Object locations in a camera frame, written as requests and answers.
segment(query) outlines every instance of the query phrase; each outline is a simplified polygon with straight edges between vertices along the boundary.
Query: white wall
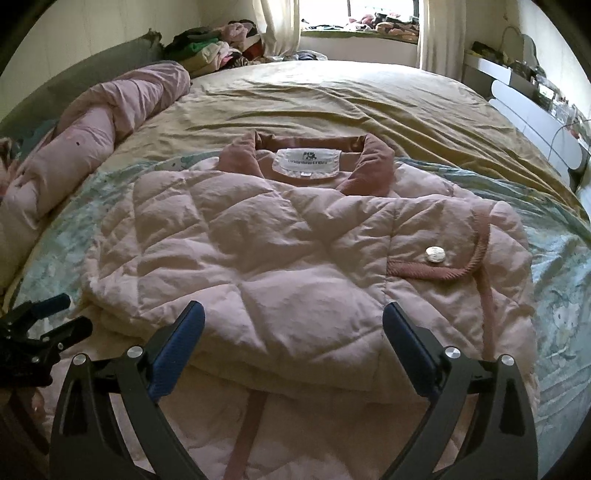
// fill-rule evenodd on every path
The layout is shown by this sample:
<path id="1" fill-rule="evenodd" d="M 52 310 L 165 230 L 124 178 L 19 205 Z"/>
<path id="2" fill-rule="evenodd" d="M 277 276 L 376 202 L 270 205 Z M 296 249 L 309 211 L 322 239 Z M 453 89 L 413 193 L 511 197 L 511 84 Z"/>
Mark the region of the white wall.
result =
<path id="1" fill-rule="evenodd" d="M 591 83 L 558 29 L 531 0 L 504 0 L 508 21 L 534 39 L 540 65 L 565 97 L 591 118 Z"/>
<path id="2" fill-rule="evenodd" d="M 145 34 L 169 43 L 201 23 L 209 0 L 57 0 L 35 23 L 0 76 L 0 118 L 37 87 L 89 56 Z"/>
<path id="3" fill-rule="evenodd" d="M 217 27 L 231 20 L 256 20 L 252 0 L 197 0 L 203 25 Z"/>
<path id="4" fill-rule="evenodd" d="M 329 60 L 395 63 L 414 67 L 417 46 L 386 38 L 316 38 L 302 37 L 300 49 L 319 51 Z"/>
<path id="5" fill-rule="evenodd" d="M 504 0 L 466 0 L 466 49 L 475 41 L 499 48 L 505 28 Z"/>

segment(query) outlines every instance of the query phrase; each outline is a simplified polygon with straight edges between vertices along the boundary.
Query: gray cushion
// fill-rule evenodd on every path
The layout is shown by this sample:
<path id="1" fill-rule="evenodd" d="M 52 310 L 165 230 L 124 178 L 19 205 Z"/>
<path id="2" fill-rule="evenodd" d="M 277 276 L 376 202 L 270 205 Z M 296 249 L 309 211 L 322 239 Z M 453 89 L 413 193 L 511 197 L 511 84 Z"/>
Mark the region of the gray cushion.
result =
<path id="1" fill-rule="evenodd" d="M 44 121 L 57 119 L 87 88 L 108 82 L 133 69 L 162 60 L 162 36 L 146 35 L 101 51 L 45 82 L 0 122 L 0 137 L 30 137 Z"/>

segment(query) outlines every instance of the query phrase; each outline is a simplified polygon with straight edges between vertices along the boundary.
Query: windowsill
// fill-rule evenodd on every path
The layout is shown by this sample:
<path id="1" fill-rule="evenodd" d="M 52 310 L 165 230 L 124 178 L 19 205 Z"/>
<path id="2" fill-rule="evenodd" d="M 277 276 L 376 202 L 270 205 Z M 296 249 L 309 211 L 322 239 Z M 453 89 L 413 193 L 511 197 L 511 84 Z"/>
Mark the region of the windowsill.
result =
<path id="1" fill-rule="evenodd" d="M 405 40 L 396 36 L 382 34 L 378 32 L 353 32 L 349 30 L 302 30 L 302 37 L 313 38 L 383 38 L 384 40 L 394 40 L 402 43 L 410 43 L 416 45 L 417 40 Z"/>

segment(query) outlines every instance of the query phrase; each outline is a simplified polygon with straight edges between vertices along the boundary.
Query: pink puffer jacket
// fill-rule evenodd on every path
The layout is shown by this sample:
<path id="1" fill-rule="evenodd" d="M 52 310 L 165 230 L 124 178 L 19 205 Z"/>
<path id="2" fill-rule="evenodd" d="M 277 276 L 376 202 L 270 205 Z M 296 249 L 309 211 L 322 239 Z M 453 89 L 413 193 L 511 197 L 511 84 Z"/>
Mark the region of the pink puffer jacket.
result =
<path id="1" fill-rule="evenodd" d="M 105 335 L 90 351 L 147 339 L 198 300 L 206 328 L 166 412 L 207 475 L 256 436 L 227 478 L 378 478 L 424 413 L 384 306 L 472 358 L 512 355 L 535 410 L 530 262 L 508 204 L 373 135 L 253 132 L 194 171 L 146 174 L 108 213 L 83 276 Z"/>

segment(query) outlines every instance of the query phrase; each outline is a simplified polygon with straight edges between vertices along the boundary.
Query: white curtain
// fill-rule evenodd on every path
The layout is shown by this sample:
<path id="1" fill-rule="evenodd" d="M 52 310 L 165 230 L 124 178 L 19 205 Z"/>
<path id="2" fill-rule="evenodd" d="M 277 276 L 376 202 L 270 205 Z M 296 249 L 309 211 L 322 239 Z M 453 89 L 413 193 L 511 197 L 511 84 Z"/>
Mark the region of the white curtain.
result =
<path id="1" fill-rule="evenodd" d="M 460 80 L 466 40 L 466 0 L 420 0 L 417 66 Z"/>
<path id="2" fill-rule="evenodd" d="M 294 53 L 300 44 L 300 0 L 252 0 L 252 4 L 265 56 Z"/>

